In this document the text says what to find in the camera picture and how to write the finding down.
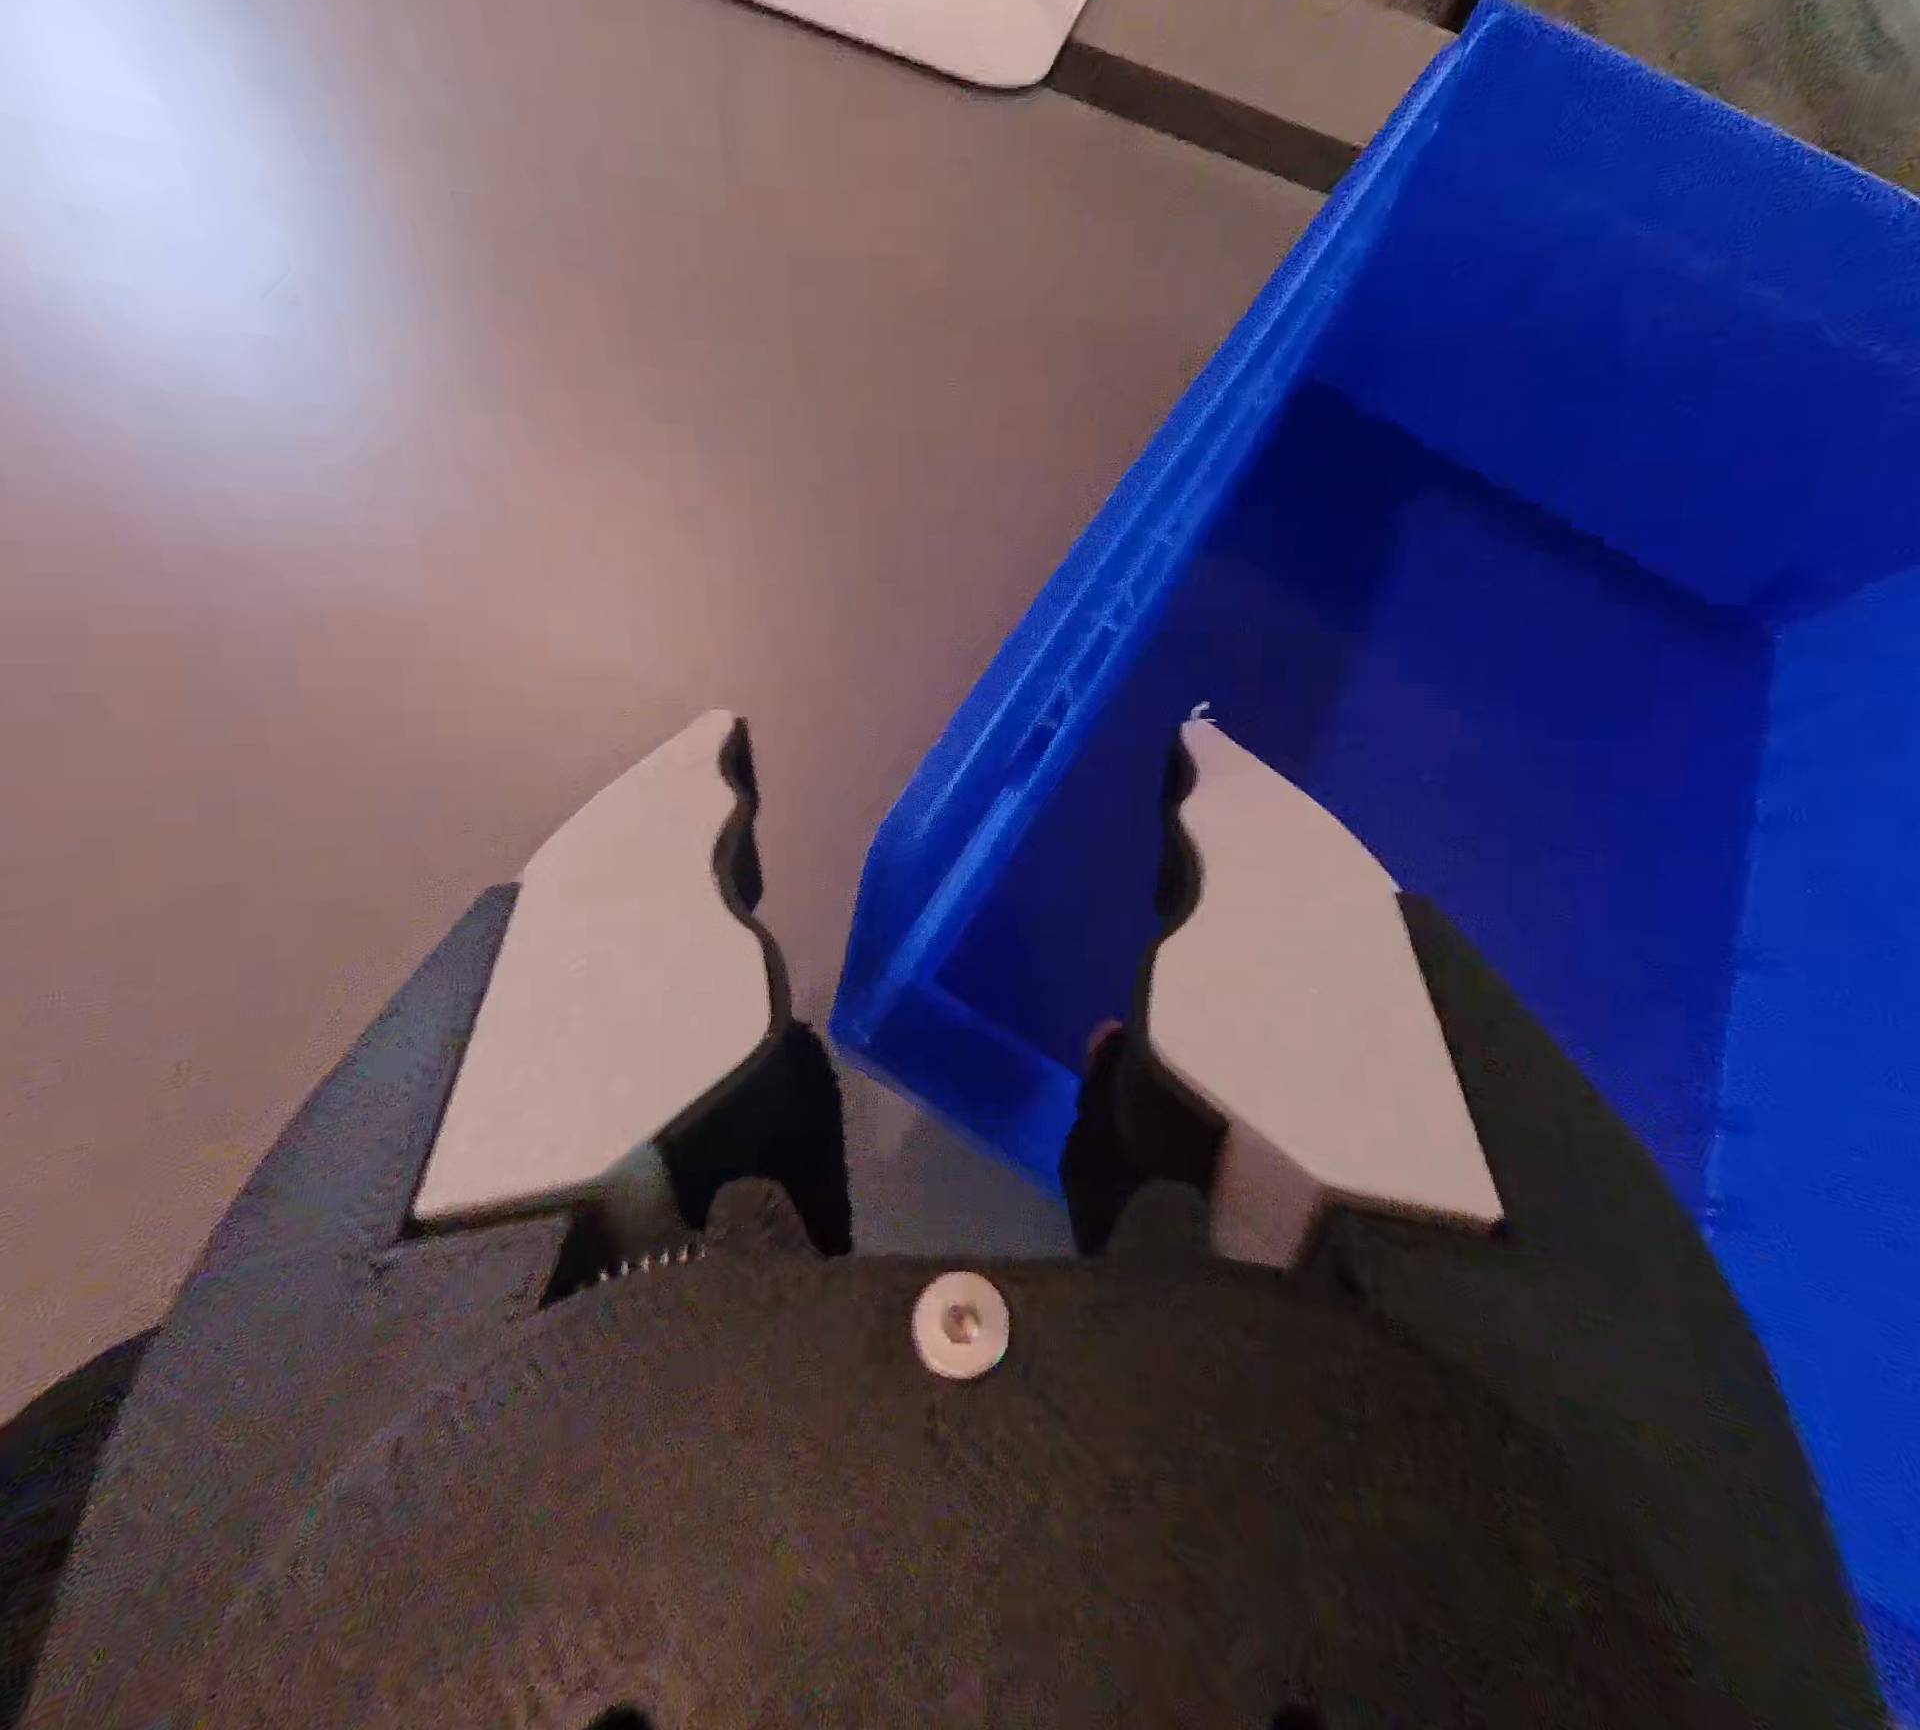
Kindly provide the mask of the blue plastic bin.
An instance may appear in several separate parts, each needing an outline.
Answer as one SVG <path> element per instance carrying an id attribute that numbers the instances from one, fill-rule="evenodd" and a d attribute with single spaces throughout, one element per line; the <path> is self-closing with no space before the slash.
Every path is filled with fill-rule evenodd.
<path id="1" fill-rule="evenodd" d="M 1178 724 L 1706 1226 L 1916 1726 L 1916 198 L 1484 0 L 876 829 L 838 1044 L 1053 1182 Z"/>

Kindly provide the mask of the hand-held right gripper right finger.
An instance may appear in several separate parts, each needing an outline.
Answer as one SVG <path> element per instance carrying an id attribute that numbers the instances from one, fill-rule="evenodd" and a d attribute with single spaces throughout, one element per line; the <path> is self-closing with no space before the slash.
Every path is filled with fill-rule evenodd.
<path id="1" fill-rule="evenodd" d="M 1502 1197 L 1405 922 L 1355 831 L 1207 715 L 1180 728 L 1193 868 L 1143 977 L 1143 1042 L 1213 1128 L 1212 1246 L 1295 1267 L 1336 1210 L 1490 1233 Z"/>

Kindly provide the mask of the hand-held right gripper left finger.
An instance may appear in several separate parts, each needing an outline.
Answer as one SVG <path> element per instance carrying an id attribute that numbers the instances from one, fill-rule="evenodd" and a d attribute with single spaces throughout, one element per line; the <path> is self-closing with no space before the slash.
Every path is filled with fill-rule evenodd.
<path id="1" fill-rule="evenodd" d="M 587 1213 L 622 1263 L 697 1233 L 669 1155 L 793 1018 L 755 810 L 747 724 L 709 708 L 533 853 L 412 1225 Z"/>

